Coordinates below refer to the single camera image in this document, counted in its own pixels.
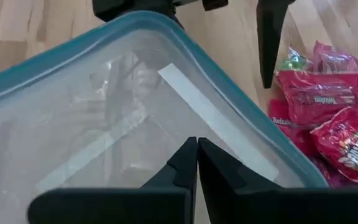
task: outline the teal container rim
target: teal container rim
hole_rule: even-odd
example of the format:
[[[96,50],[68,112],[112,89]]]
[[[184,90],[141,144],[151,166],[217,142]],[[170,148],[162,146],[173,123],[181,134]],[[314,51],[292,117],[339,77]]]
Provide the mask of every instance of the teal container rim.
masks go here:
[[[127,13],[82,34],[62,45],[32,57],[18,65],[0,72],[0,100],[9,94],[48,77],[82,55],[103,47],[137,29],[152,29],[161,32],[183,54],[191,56],[201,70],[207,74],[215,87],[234,107],[257,126],[263,135],[269,136],[276,154],[295,171],[306,187],[329,187],[317,167],[274,125],[260,108],[228,77],[226,73],[185,33],[173,20],[149,11]]]

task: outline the red candy bag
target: red candy bag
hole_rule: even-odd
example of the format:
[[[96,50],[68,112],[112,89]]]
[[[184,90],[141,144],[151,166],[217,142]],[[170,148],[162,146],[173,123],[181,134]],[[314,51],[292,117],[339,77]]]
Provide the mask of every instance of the red candy bag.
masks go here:
[[[300,127],[293,124],[288,115],[287,102],[271,100],[268,116],[307,157],[318,155],[310,135],[310,131],[314,127]]]
[[[319,73],[358,72],[358,59],[342,50],[316,41],[308,70]]]
[[[333,166],[328,164],[321,156],[310,158],[312,163],[320,170],[328,184],[332,188],[350,187],[355,183],[344,177]]]
[[[321,124],[358,101],[358,73],[316,75],[280,71],[278,80],[295,124]]]
[[[347,107],[311,131],[321,155],[342,175],[358,183],[358,107]]]

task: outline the twizzlers package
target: twizzlers package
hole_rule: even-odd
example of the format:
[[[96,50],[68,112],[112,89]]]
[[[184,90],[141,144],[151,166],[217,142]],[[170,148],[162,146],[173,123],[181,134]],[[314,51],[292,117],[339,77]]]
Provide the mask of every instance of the twizzlers package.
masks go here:
[[[321,124],[358,102],[358,73],[316,75],[280,71],[278,80],[295,124]]]
[[[344,177],[342,174],[338,172],[333,166],[327,163],[321,156],[310,158],[310,160],[316,165],[316,167],[323,174],[328,184],[332,188],[340,188],[340,187],[352,187],[355,186],[356,183]]]
[[[320,73],[358,72],[355,56],[316,41],[313,48],[313,62],[309,71]]]
[[[358,183],[358,106],[342,109],[311,134],[321,155],[342,175]]]
[[[293,124],[288,115],[288,103],[286,101],[271,100],[268,116],[304,155],[307,157],[319,155],[310,135],[310,130],[314,127],[301,127]]]

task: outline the clear plastic container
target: clear plastic container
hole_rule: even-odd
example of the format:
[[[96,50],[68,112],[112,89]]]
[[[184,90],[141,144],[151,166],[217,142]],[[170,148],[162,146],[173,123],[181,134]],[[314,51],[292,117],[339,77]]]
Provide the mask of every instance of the clear plastic container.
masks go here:
[[[0,73],[0,223],[56,187],[140,187],[189,136],[281,186],[327,186],[175,22],[133,12]]]

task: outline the white tape strip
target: white tape strip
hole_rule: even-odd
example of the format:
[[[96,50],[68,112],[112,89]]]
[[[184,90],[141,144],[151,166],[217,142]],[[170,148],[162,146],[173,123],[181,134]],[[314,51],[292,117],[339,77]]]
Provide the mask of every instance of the white tape strip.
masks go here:
[[[91,142],[84,149],[71,156],[69,160],[36,184],[35,188],[40,192],[45,192],[61,186],[66,180],[102,154],[116,141],[141,124],[146,117],[146,109],[142,105],[139,105],[138,109],[118,122],[110,132],[104,133],[97,140]]]
[[[176,66],[167,65],[159,71],[159,74],[237,154],[244,165],[269,180],[276,179],[278,175],[276,167],[261,155],[248,137],[235,127]]]

